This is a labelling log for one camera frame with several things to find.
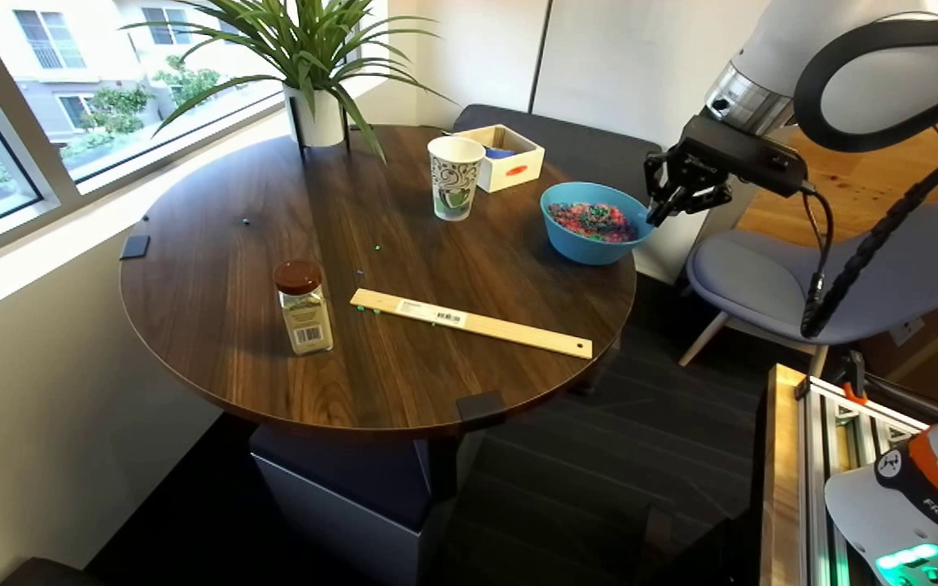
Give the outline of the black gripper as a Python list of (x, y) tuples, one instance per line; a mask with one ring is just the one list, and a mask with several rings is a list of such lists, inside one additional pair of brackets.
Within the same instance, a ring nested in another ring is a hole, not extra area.
[(795, 150), (711, 113), (694, 113), (681, 141), (647, 155), (640, 169), (650, 227), (675, 210), (703, 210), (728, 201), (728, 180), (754, 181), (779, 195), (795, 195), (808, 181), (808, 165)]

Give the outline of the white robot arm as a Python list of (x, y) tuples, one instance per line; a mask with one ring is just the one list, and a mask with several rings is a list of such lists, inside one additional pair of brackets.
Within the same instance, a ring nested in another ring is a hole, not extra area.
[(772, 133), (867, 153), (938, 122), (938, 0), (768, 0), (675, 147), (644, 163), (650, 225), (728, 201), (728, 180), (805, 193)]

